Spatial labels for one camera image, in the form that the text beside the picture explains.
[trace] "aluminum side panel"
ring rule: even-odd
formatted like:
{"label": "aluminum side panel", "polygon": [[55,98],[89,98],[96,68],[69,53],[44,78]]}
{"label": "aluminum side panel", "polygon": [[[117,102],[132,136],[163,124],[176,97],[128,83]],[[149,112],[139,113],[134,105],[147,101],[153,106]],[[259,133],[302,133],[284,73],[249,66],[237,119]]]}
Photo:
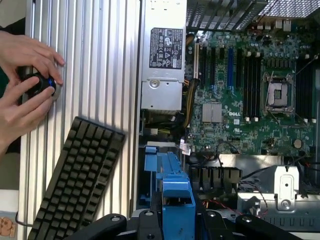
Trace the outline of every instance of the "aluminum side panel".
{"label": "aluminum side panel", "polygon": [[[21,140],[20,221],[33,223],[76,116],[127,136],[98,218],[128,216],[135,207],[139,12],[138,0],[27,0],[26,34],[53,47],[66,64],[59,68],[61,96],[44,123]],[[19,225],[18,239],[30,229]]]}

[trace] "green circuit board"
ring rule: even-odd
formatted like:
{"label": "green circuit board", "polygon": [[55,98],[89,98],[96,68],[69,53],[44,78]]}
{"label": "green circuit board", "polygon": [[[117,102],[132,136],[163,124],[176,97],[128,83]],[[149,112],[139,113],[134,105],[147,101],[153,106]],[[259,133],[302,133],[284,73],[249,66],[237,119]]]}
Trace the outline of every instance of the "green circuit board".
{"label": "green circuit board", "polygon": [[[305,58],[303,63],[312,60],[313,56],[309,53],[313,41],[314,37],[311,34],[299,36],[294,33],[272,35],[256,32],[215,32],[200,35],[197,44],[199,44],[198,71],[201,84],[195,93],[187,140],[191,151],[214,152],[220,143],[229,142],[241,154],[246,155],[289,157],[301,156],[301,154],[313,155],[315,153],[316,96],[315,80],[310,79],[312,75],[307,76],[309,87],[311,86],[312,89],[301,89],[301,91],[306,91],[304,93],[296,91],[296,73],[302,69],[301,66],[300,69],[297,69],[297,60]],[[186,49],[186,77],[188,79],[194,77],[195,46],[194,43]],[[233,49],[233,61],[231,62],[229,49]],[[239,49],[243,54],[242,58],[237,58]],[[252,58],[254,58],[253,64],[256,64],[253,71],[258,71],[252,74],[259,79],[251,83],[258,91],[255,97],[252,96],[254,90],[246,86],[248,85],[246,83],[248,81],[246,61]],[[289,76],[291,79],[291,83],[288,81],[285,92],[286,111],[274,112],[272,107],[266,108],[269,103],[270,88],[276,86],[276,80],[271,85],[271,82],[266,80],[267,76],[273,76],[275,79],[277,76]],[[280,99],[281,94],[284,94],[284,88],[282,92],[274,90],[274,99]],[[301,108],[301,106],[296,106],[296,102],[298,101],[301,105],[303,102],[301,98],[304,96],[309,96],[309,102],[305,100],[305,106],[302,105],[302,107],[308,108],[309,112],[306,112],[305,116],[300,116],[295,107]],[[248,108],[245,105],[247,106],[250,101],[255,102],[255,108],[251,103],[249,105],[257,117],[252,115],[246,117],[245,111],[247,110],[244,108]],[[205,120],[208,116],[204,114],[209,114],[211,119]],[[227,144],[221,144],[218,151],[229,154],[231,148]]]}

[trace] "black keyboard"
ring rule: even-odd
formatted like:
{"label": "black keyboard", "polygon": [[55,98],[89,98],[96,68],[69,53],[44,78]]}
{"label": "black keyboard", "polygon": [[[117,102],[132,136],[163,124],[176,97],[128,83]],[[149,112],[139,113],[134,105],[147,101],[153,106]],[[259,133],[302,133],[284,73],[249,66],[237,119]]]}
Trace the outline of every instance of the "black keyboard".
{"label": "black keyboard", "polygon": [[60,240],[94,220],[125,136],[76,117],[28,240]]}

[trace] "motherboard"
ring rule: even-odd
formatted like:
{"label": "motherboard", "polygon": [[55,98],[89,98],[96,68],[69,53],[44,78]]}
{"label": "motherboard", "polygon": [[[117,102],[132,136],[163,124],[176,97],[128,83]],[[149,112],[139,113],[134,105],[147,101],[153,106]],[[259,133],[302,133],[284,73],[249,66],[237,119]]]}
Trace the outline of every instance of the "motherboard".
{"label": "motherboard", "polygon": [[192,152],[312,156],[314,36],[204,32],[186,48],[185,75],[200,79],[187,141]]}

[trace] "power supply label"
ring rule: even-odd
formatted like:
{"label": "power supply label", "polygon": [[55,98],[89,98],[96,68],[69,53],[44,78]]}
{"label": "power supply label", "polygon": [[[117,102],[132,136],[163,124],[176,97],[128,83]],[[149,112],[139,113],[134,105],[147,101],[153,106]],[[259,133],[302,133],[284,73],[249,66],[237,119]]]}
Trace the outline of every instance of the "power supply label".
{"label": "power supply label", "polygon": [[153,28],[150,36],[150,62],[153,69],[181,69],[183,30]]}

